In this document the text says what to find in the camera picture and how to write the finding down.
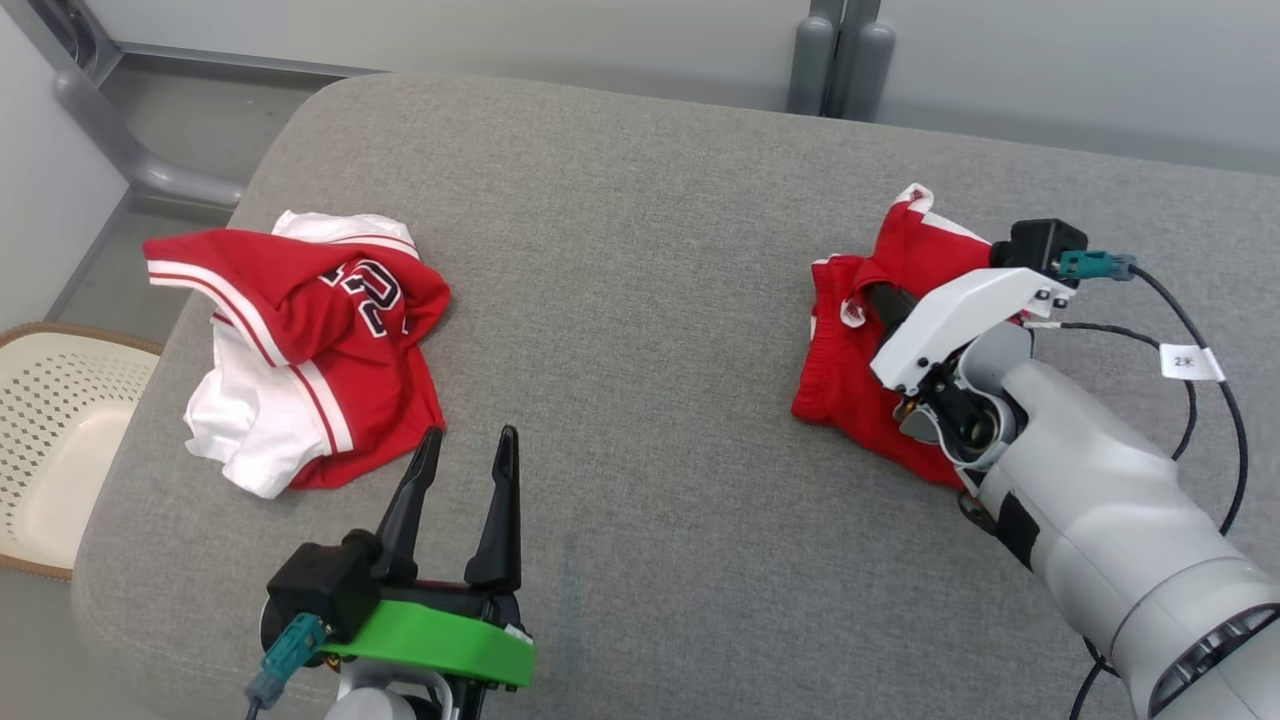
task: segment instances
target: white trim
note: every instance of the white trim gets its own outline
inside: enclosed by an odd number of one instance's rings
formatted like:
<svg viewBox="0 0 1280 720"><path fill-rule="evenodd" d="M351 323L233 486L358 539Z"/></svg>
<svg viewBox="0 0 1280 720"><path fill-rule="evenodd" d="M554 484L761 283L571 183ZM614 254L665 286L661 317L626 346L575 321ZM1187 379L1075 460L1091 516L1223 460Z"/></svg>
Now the white trim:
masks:
<svg viewBox="0 0 1280 720"><path fill-rule="evenodd" d="M840 304L840 322L850 328L860 328L867 323L867 313L858 305L850 305L849 300Z"/></svg>
<svg viewBox="0 0 1280 720"><path fill-rule="evenodd" d="M168 287L189 287L192 290L200 291L201 293L210 297L219 307L223 309L227 319L236 325L236 329L244 336L244 340L253 343L256 338L261 343L262 351L266 354L266 361L271 366L288 365L288 359L280 352L280 348L275 345L275 338L271 337L271 331L266 327L266 322L262 320L261 313L247 297L244 297L241 291L236 290L232 283L227 282L225 278L218 273L201 268L200 265L192 265L188 263L177 263L173 260L147 260L147 272L151 274L151 284L155 286L168 286ZM164 275L180 275L179 278L157 278L156 274ZM214 287L227 301L232 304L230 307L223 302L223 299L216 293L209 292L209 287ZM248 328L242 327L241 318L250 324Z"/></svg>
<svg viewBox="0 0 1280 720"><path fill-rule="evenodd" d="M952 234L970 237L970 238L977 240L978 242L980 242L983 245L991 245L989 242L987 242L986 238L980 237L978 233L973 232L972 229L961 225L960 223L957 223L955 220L948 220L948 219L943 218L942 215L936 215L933 213L925 213L924 214L924 219L920 220L920 224L922 225L934 227L934 228L938 228L941 231L946 231L946 232L952 233Z"/></svg>
<svg viewBox="0 0 1280 720"><path fill-rule="evenodd" d="M196 451L191 450L189 447L187 448L187 451L191 452L192 455L196 455L196 457L205 457L204 455L197 455ZM252 483L248 482L248 479L241 478L236 473L228 470L228 468L230 466L228 462L224 462L216 457L212 457L211 460L218 460L219 462L223 462L223 477L230 480L233 486L241 488L242 491L251 492L257 497L261 497L262 500L275 500L276 497L280 496L282 492L284 492L285 488L289 487L289 483L293 482L293 478L289 477L282 478L276 475L274 478L270 478L271 482Z"/></svg>
<svg viewBox="0 0 1280 720"><path fill-rule="evenodd" d="M320 432L320 443L323 446L320 455L333 455L334 452L337 452L333 447L333 442L329 442L329 430L325 430L325 428L329 425L326 425L324 421L324 413L320 410L320 406L316 404L316 401L312 400L312 393L315 393L316 398L320 397L317 388L312 387L311 389L307 389L307 380L303 380L302 370L297 365L289 365L288 368L279 368L276 372L289 375L289 382L293 384L294 392L298 393L298 397L303 400L303 404L307 406L307 410L311 411L310 413L311 420L315 423L316 429ZM337 442L338 433L333 433L333 436L334 441Z"/></svg>
<svg viewBox="0 0 1280 720"><path fill-rule="evenodd" d="M338 406L338 398L334 397L333 388L329 387L329 380L324 379L320 368L316 368L316 364L310 360L300 363L296 368L306 378L307 384L311 386L316 400L320 402L320 413L328 420L329 430L333 432L334 452L349 452L356 446L351 439L351 428L347 427L347 418L343 416L342 407Z"/></svg>
<svg viewBox="0 0 1280 720"><path fill-rule="evenodd" d="M293 210L285 210L284 213L280 213L280 218L278 220L275 220L275 224L271 227L271 234L284 236L284 232L283 232L284 228L289 227L289 223L292 223L294 219L297 219L297 217L298 217L298 214L294 213Z"/></svg>
<svg viewBox="0 0 1280 720"><path fill-rule="evenodd" d="M923 215L929 211L929 208L933 208L933 191L918 182L913 182L893 199L893 205L899 202L910 202L906 208Z"/></svg>
<svg viewBox="0 0 1280 720"><path fill-rule="evenodd" d="M387 240L383 237L357 237L349 240L306 240L305 242L315 242L316 245L375 245L378 247L385 247L387 250L399 250L404 255L417 260L417 251L404 245L404 242Z"/></svg>

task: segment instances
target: red shorts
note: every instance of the red shorts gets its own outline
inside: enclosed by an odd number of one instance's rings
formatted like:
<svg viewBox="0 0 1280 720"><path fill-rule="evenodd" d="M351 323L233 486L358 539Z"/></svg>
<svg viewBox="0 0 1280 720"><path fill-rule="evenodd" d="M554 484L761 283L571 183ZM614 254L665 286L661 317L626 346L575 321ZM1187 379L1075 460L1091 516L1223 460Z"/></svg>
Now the red shorts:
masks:
<svg viewBox="0 0 1280 720"><path fill-rule="evenodd" d="M893 410L902 398L882 387L870 369L884 328L864 309L861 295L872 283L888 282L920 299L969 270L989 266L991 246L931 213L932 205L933 193L911 184L884 217L870 258L832 255L813 264L813 340L791 414L836 425L925 480L960 488L941 448L899 430Z"/></svg>

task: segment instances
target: white basket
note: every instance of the white basket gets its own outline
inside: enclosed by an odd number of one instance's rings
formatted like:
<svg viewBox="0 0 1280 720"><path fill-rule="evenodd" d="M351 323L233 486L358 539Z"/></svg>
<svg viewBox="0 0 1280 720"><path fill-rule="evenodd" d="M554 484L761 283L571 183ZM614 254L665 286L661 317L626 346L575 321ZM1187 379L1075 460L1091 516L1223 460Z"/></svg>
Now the white basket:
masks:
<svg viewBox="0 0 1280 720"><path fill-rule="evenodd" d="M69 579L160 346L35 323L0 336L0 565Z"/></svg>

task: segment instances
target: gray cushion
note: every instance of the gray cushion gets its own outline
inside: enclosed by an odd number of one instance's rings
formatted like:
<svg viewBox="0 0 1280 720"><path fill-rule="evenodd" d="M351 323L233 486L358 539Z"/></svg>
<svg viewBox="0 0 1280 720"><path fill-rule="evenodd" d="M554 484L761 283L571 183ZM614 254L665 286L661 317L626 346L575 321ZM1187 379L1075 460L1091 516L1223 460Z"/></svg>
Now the gray cushion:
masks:
<svg viewBox="0 0 1280 720"><path fill-rule="evenodd" d="M408 224L452 284L424 352L449 432L417 560L461 578L498 430L520 428L532 688L485 717L1064 716L1088 661L1034 579L951 492L791 418L809 263L868 251L908 183L988 238L1061 217L1138 254L1222 359L1256 438L1239 542L1272 571L1280 181L840 120L497 79L378 76L310 100L233 219L285 209ZM210 305L165 350L76 569L90 646L166 717L225 720L261 651L264 584L303 541L375 527L401 459L257 500L183 450ZM1139 283L1074 318L1184 337ZM1089 333L1039 355L1158 442L1184 400L1151 351ZM1204 386L1184 461L1221 514L1235 455ZM271 717L319 719L328 670ZM1089 717L1129 717L1100 682Z"/></svg>

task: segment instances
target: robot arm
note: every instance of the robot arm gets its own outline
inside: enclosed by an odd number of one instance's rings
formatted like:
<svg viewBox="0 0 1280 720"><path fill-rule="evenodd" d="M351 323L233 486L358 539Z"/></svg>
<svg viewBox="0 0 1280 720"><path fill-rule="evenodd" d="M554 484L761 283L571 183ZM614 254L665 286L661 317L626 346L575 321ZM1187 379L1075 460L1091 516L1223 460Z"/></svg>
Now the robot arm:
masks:
<svg viewBox="0 0 1280 720"><path fill-rule="evenodd" d="M340 675L326 720L479 720L499 687L527 687L536 656L520 589L520 446L507 425L493 461L493 497L463 583L417 577L413 548L443 432L429 428L378 533L340 546L303 543L268 583L259 624L262 673L246 689L248 717L270 710L302 665ZM402 694L393 683L428 696Z"/></svg>
<svg viewBox="0 0 1280 720"><path fill-rule="evenodd" d="M872 370L904 397L902 430L942 446L988 530L1110 659L1138 717L1280 716L1280 585L1180 491L1172 460L1006 322L1071 292L1029 268L974 270L905 311L882 288L872 305L899 322Z"/></svg>

